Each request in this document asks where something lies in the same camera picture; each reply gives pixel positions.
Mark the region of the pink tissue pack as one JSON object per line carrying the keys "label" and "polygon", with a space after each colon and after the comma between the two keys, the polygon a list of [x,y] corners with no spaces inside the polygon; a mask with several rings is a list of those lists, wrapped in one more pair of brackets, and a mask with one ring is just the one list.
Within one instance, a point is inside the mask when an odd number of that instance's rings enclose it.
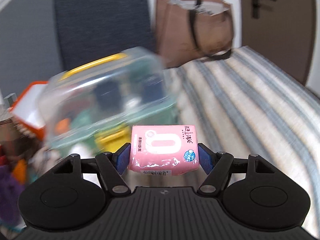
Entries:
{"label": "pink tissue pack", "polygon": [[193,125],[133,126],[129,169],[156,176],[179,176],[200,166]]}

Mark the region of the clear plastic storage bin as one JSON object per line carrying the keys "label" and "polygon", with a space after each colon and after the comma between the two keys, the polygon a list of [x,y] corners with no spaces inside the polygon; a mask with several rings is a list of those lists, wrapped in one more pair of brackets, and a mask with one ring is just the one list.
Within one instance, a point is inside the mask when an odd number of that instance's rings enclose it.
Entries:
{"label": "clear plastic storage bin", "polygon": [[160,57],[135,47],[52,77],[38,99],[44,143],[62,156],[76,146],[115,152],[135,125],[176,125],[176,98]]}

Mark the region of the striped bed cover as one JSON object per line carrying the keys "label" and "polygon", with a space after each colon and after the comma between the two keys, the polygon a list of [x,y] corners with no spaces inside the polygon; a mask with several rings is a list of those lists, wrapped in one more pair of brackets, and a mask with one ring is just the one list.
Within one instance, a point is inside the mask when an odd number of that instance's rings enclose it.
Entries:
{"label": "striped bed cover", "polygon": [[319,237],[319,100],[253,49],[166,70],[182,124],[237,158],[258,154],[310,196],[304,228]]}

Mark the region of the orange cardboard box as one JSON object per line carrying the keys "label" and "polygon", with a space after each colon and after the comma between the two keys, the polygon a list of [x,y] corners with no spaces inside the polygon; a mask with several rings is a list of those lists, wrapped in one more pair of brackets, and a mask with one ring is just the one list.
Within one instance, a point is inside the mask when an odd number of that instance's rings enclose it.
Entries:
{"label": "orange cardboard box", "polygon": [[40,141],[44,139],[45,124],[37,100],[47,85],[47,81],[30,83],[10,109],[18,123],[35,134]]}

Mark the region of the brown paper bag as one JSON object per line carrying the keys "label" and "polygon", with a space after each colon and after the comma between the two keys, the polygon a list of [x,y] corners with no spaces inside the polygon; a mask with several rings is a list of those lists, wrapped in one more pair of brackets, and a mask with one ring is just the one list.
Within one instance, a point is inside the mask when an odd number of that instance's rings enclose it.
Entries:
{"label": "brown paper bag", "polygon": [[166,67],[232,54],[231,4],[224,0],[155,0],[156,51]]}

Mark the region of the brown wooden door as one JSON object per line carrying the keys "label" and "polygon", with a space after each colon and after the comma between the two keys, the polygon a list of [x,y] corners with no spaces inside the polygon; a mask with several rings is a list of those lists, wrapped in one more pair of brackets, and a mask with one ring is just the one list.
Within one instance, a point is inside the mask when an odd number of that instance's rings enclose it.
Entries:
{"label": "brown wooden door", "polygon": [[260,18],[252,0],[241,0],[242,45],[249,46],[305,85],[316,33],[316,0],[260,0]]}

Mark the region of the dark grey wall panel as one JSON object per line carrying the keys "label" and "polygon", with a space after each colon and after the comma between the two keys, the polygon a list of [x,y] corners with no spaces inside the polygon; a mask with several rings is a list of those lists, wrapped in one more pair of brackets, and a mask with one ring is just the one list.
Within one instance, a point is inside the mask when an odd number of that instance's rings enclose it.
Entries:
{"label": "dark grey wall panel", "polygon": [[54,0],[65,70],[133,47],[155,51],[148,0]]}

